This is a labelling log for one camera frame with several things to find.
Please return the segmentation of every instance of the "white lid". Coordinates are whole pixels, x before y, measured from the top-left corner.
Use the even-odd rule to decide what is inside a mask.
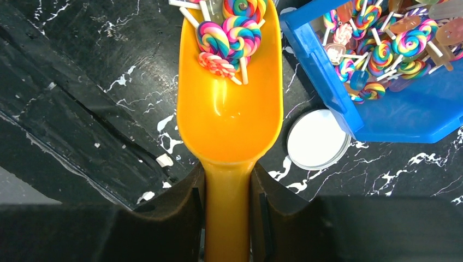
[[[300,168],[319,170],[336,163],[346,153],[351,137],[328,109],[301,116],[288,135],[288,154]]]

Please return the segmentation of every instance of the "blue plastic container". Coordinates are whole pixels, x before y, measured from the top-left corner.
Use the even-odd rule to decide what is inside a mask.
[[[434,143],[463,124],[463,59],[418,80],[401,81],[380,100],[355,105],[339,80],[310,21],[346,0],[313,0],[281,15],[296,57],[341,128],[360,141]]]

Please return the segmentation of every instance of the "orange plastic shovel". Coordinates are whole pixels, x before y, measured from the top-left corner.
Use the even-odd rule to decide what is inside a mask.
[[[205,259],[249,261],[249,182],[275,143],[283,119],[281,36],[268,1],[262,43],[247,67],[249,84],[213,75],[197,61],[195,29],[183,21],[177,124],[206,171]],[[201,22],[201,13],[190,9]]]

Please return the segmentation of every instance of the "black table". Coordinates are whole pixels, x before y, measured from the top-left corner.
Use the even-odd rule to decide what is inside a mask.
[[[303,4],[279,1],[277,9],[280,13]],[[0,166],[58,201],[102,201],[77,173],[102,195],[118,195],[109,198],[129,208],[138,205],[144,192],[158,194],[185,177],[198,160],[184,146],[176,125],[182,20],[178,8],[167,1],[0,1],[0,57],[9,57],[0,65],[11,68],[11,61],[24,61],[13,65],[22,71],[12,70],[10,78],[4,72],[1,82],[40,90],[34,96],[28,96],[27,86],[21,94],[1,91],[0,124],[3,132],[7,126],[14,130],[4,146],[10,153],[0,156]],[[439,196],[456,205],[463,202],[463,128],[433,145],[353,141],[338,163],[320,171],[292,164],[286,151],[291,125],[302,113],[325,107],[283,36],[282,41],[283,128],[260,160],[272,177],[307,200],[360,194]],[[56,113],[37,113],[41,110]],[[66,114],[67,110],[76,113]],[[61,127],[65,120],[82,121]],[[73,133],[96,127],[91,134]],[[46,147],[41,149],[45,153],[30,145],[30,134]],[[60,134],[67,135],[52,139]],[[37,155],[37,172],[53,168],[44,171],[47,179],[18,167],[31,159],[24,151]],[[174,165],[161,169],[153,158],[164,153]]]

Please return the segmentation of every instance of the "scoop handle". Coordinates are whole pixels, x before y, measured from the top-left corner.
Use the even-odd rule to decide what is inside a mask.
[[[201,163],[206,171],[205,261],[249,261],[249,186],[256,162]]]

